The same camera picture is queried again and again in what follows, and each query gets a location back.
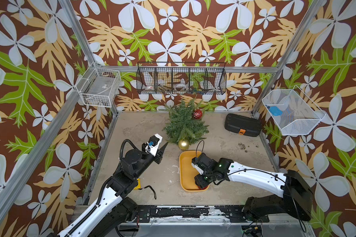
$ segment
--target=yellow block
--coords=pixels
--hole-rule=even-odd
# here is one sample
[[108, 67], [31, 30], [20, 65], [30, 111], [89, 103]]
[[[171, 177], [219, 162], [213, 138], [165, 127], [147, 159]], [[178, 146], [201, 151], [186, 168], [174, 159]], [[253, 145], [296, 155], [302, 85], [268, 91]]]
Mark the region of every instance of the yellow block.
[[138, 184], [137, 184], [137, 186], [136, 186], [134, 189], [139, 189], [139, 188], [141, 188], [140, 179], [137, 179], [137, 182], [138, 182]]

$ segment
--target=orange tray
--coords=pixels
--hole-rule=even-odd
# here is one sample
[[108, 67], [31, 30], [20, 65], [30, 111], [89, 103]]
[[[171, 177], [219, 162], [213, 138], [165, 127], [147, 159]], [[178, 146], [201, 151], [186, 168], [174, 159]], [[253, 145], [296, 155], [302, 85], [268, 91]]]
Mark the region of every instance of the orange tray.
[[200, 189], [195, 184], [194, 177], [199, 173], [194, 167], [191, 166], [191, 160], [194, 157], [196, 157], [194, 150], [184, 151], [179, 156], [181, 186], [187, 192], [206, 191], [209, 186], [207, 186], [205, 189]]

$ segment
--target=wallpaper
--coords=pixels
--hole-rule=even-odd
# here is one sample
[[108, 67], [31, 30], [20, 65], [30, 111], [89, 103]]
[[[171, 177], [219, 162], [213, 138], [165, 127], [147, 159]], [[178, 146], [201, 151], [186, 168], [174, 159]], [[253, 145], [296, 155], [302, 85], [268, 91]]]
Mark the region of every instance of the wallpaper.
[[321, 7], [275, 84], [276, 89], [294, 86], [327, 115], [309, 135], [282, 136], [261, 107], [266, 138], [281, 170], [299, 171], [313, 188], [310, 223], [316, 235], [354, 237], [356, 0], [331, 0]]
[[[57, 0], [0, 1], [0, 191], [86, 67]], [[0, 237], [46, 236], [67, 226], [110, 121], [108, 109], [77, 103], [2, 222]]]
[[[160, 66], [188, 62], [276, 66], [308, 8], [302, 0], [79, 0], [72, 4], [96, 62], [111, 66], [143, 61]], [[251, 110], [269, 78], [269, 73], [228, 73], [224, 95], [139, 95], [135, 73], [122, 73], [115, 103], [118, 110], [157, 111], [194, 97], [203, 99], [201, 106], [207, 111]]]

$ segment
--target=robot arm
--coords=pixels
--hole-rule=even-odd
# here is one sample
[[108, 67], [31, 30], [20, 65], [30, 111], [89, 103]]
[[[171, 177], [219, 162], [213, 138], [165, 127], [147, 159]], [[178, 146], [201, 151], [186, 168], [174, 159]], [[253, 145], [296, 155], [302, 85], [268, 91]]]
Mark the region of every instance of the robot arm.
[[219, 185], [227, 180], [251, 184], [272, 192], [274, 195], [271, 196], [248, 198], [243, 211], [250, 220], [273, 213], [288, 213], [303, 221], [311, 219], [313, 192], [293, 170], [289, 170], [287, 174], [274, 173], [251, 168], [226, 158], [217, 162], [204, 153], [193, 158], [191, 165], [199, 172], [195, 176], [195, 183], [200, 188], [205, 188], [212, 182]]
[[[158, 149], [161, 141], [162, 137], [155, 134], [142, 145], [142, 150], [138, 150], [130, 140], [124, 140], [120, 148], [119, 165], [114, 174], [104, 182], [99, 197], [58, 236], [87, 237], [95, 226], [138, 185], [138, 177], [149, 165], [153, 161], [160, 164], [167, 146], [166, 143]], [[133, 149], [123, 158], [126, 143], [131, 144]]]

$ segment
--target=orange latch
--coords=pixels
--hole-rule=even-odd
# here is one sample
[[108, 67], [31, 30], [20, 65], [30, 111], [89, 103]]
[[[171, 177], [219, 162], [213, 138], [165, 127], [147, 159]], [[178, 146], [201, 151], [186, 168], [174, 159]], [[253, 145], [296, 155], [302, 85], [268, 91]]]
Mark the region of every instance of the orange latch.
[[239, 135], [244, 135], [244, 133], [245, 133], [245, 129], [240, 129]]

